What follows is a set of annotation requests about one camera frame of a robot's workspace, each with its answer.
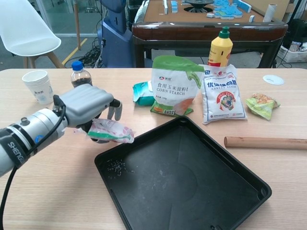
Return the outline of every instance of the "plastic bottle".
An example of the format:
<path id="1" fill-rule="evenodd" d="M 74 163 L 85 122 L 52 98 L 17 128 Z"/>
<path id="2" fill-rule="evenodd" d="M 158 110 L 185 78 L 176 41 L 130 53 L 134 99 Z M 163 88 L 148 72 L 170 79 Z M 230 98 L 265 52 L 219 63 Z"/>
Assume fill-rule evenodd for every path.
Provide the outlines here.
<path id="1" fill-rule="evenodd" d="M 71 75 L 71 83 L 74 87 L 82 84 L 92 85 L 92 77 L 90 73 L 83 69 L 83 64 L 80 61 L 74 61 L 71 65 L 73 73 Z"/>
<path id="2" fill-rule="evenodd" d="M 233 46 L 229 38 L 229 27 L 224 26 L 220 31 L 219 36 L 211 42 L 211 49 L 209 53 L 209 66 L 227 66 L 231 49 Z"/>

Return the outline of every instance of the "black tray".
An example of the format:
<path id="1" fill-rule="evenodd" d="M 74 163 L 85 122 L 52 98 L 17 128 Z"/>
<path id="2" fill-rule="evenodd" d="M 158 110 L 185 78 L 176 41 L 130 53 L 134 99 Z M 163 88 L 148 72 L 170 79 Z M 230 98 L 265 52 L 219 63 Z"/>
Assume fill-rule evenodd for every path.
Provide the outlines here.
<path id="1" fill-rule="evenodd" d="M 128 230 L 231 230 L 272 194 L 184 116 L 95 164 Z"/>

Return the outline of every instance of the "yellow line on floor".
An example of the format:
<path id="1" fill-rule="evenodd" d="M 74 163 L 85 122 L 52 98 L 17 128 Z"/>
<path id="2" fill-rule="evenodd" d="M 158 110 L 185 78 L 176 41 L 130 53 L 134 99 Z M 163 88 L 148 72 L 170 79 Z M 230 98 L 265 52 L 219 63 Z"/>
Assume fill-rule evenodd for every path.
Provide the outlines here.
<path id="1" fill-rule="evenodd" d="M 85 38 L 81 43 L 80 46 L 82 46 L 87 41 L 87 38 Z M 78 51 L 78 47 L 76 47 L 65 59 L 62 61 L 62 65 L 65 65 L 65 63 Z"/>

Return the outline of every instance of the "white disc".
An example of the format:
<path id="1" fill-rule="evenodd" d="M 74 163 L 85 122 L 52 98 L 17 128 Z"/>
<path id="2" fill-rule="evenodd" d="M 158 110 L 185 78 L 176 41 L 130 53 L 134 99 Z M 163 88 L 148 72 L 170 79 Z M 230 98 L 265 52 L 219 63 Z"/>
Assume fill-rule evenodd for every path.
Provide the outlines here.
<path id="1" fill-rule="evenodd" d="M 272 84 L 272 85 L 282 85 L 284 84 L 284 80 L 281 77 L 276 75 L 265 75 L 263 76 L 265 82 Z"/>

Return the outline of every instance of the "green snack bag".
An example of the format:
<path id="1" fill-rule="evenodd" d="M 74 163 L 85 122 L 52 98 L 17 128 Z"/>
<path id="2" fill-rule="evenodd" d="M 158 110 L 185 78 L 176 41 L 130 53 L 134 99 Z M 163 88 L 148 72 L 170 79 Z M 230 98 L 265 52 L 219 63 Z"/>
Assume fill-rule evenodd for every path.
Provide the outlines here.
<path id="1" fill-rule="evenodd" d="M 177 56 L 159 56 L 153 61 L 152 87 L 155 99 L 151 111 L 180 116 L 193 110 L 194 100 L 204 77 L 204 68 Z"/>
<path id="2" fill-rule="evenodd" d="M 276 100 L 261 93 L 254 93 L 251 98 L 246 99 L 246 105 L 252 113 L 260 115 L 267 120 L 271 119 L 273 108 L 280 106 Z"/>
<path id="3" fill-rule="evenodd" d="M 151 81 L 137 83 L 133 86 L 133 102 L 138 105 L 152 105 L 154 94 Z"/>

